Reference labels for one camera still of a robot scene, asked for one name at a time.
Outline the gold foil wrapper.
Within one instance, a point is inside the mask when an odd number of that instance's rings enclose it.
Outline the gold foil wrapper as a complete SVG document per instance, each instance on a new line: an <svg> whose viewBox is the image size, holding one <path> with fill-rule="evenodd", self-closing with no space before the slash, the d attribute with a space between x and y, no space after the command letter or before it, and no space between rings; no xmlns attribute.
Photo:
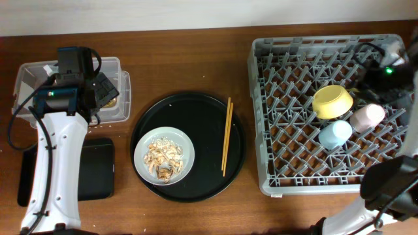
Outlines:
<svg viewBox="0 0 418 235"><path fill-rule="evenodd" d="M117 104L117 98L113 98L110 100L106 105L103 106L103 108L112 108Z"/></svg>

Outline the grey plate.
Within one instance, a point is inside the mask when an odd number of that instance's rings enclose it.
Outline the grey plate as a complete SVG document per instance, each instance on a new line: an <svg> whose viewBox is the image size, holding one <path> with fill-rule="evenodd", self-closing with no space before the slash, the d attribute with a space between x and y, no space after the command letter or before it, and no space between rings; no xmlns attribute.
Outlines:
<svg viewBox="0 0 418 235"><path fill-rule="evenodd" d="M168 183L157 179L155 174L150 174L143 161L144 154L148 151L148 145L153 139L166 137L177 143L183 152L183 170L173 176ZM134 151L134 167L140 177L152 185L168 186L180 182L191 171L195 161L195 149L191 139L181 130L174 127L158 127L146 133L136 144Z"/></svg>

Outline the food scraps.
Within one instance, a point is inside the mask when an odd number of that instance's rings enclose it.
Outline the food scraps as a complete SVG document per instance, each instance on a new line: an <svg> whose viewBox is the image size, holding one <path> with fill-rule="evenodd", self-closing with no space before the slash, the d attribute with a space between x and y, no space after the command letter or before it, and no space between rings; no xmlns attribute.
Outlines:
<svg viewBox="0 0 418 235"><path fill-rule="evenodd" d="M157 179L163 180L164 183L168 183L184 167L182 148L166 137L152 140L143 161L148 172L155 174Z"/></svg>

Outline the black rectangular bin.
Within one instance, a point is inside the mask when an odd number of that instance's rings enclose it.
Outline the black rectangular bin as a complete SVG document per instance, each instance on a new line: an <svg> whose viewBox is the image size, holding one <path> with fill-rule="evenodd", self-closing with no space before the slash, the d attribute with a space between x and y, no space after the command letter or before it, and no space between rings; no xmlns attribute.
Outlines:
<svg viewBox="0 0 418 235"><path fill-rule="evenodd" d="M85 140L80 158L78 200L99 200L114 193L114 143L109 138ZM37 146L23 153L17 203L21 207L29 204Z"/></svg>

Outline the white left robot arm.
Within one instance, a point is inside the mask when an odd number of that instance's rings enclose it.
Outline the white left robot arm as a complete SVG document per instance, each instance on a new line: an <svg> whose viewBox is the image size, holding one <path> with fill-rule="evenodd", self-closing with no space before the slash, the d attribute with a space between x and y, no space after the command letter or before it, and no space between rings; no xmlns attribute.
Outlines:
<svg viewBox="0 0 418 235"><path fill-rule="evenodd" d="M120 93L95 66L93 49L58 48L57 72L36 88L20 107L37 125L37 159L31 196L21 234L79 234L80 156L89 124Z"/></svg>

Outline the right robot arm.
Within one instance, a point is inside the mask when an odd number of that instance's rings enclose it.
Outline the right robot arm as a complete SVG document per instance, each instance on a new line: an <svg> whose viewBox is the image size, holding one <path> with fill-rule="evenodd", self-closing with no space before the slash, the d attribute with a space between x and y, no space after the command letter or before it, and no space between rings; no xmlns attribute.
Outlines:
<svg viewBox="0 0 418 235"><path fill-rule="evenodd" d="M417 41L400 53L408 60L397 65L370 62L350 84L366 101L389 104L417 92ZM394 159L371 166L364 175L360 196L332 217L309 228L309 234L370 234L387 224L417 217L417 104L410 111L406 137Z"/></svg>

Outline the pink cup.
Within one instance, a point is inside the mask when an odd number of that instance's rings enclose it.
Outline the pink cup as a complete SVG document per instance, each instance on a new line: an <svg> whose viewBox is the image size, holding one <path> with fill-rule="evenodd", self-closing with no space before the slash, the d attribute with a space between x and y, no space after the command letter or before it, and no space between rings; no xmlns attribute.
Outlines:
<svg viewBox="0 0 418 235"><path fill-rule="evenodd" d="M361 133L369 128L376 127L383 121L384 117L385 110L382 106L367 104L351 115L349 123L356 132Z"/></svg>

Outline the blue cup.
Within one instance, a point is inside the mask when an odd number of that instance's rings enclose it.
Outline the blue cup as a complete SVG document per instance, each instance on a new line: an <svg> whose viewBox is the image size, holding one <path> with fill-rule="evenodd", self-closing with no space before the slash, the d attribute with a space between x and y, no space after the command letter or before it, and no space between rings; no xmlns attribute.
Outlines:
<svg viewBox="0 0 418 235"><path fill-rule="evenodd" d="M335 121L323 128L318 136L319 143L326 149L342 146L352 135L351 125L342 120Z"/></svg>

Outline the clear plastic waste bin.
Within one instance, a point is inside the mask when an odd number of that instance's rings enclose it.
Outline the clear plastic waste bin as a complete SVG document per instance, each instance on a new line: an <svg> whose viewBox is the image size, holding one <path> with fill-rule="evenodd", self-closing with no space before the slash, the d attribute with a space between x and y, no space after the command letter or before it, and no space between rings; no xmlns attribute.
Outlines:
<svg viewBox="0 0 418 235"><path fill-rule="evenodd" d="M131 83L128 72L121 69L120 60L117 57L103 57L101 62L94 57L93 66L101 66L101 72L107 76L119 95L100 108L97 115L101 124L124 122L129 119L131 113ZM33 105L29 100L26 104L26 98L34 92L36 88L46 81L52 72L58 71L56 60L24 63L18 69L16 82L14 85L14 104L11 112L15 113L19 106L22 109L16 115L28 122L33 128L37 128L37 121L28 109Z"/></svg>

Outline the grey dishwasher rack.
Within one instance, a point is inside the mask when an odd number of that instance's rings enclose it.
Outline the grey dishwasher rack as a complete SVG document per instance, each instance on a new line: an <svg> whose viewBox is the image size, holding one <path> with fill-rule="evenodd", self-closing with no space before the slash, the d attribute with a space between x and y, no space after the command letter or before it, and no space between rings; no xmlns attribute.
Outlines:
<svg viewBox="0 0 418 235"><path fill-rule="evenodd" d="M358 193L365 172L392 159L406 137L411 100L384 106L375 128L353 133L342 146L324 148L328 125L312 109L314 93L347 86L361 63L379 59L380 48L403 45L395 34L260 38L248 56L255 116L259 188L271 197Z"/></svg>

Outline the round black tray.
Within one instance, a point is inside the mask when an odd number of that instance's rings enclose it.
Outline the round black tray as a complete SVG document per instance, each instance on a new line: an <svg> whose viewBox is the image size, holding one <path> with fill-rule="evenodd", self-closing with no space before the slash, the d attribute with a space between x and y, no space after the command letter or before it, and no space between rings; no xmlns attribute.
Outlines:
<svg viewBox="0 0 418 235"><path fill-rule="evenodd" d="M216 196L237 177L246 159L246 137L237 115L231 123L227 167L221 170L227 105L205 93L178 93L151 106L137 121L130 150L158 127L174 127L190 137L195 149L191 172L180 182L158 186L142 179L156 195L176 202L198 202Z"/></svg>

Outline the yellow bowl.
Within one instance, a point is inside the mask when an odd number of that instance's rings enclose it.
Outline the yellow bowl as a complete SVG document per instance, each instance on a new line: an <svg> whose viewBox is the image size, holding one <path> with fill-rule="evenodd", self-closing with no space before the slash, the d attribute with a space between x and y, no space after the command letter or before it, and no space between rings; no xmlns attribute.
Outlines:
<svg viewBox="0 0 418 235"><path fill-rule="evenodd" d="M325 86L313 96L312 109L319 119L334 119L353 106L353 97L339 85Z"/></svg>

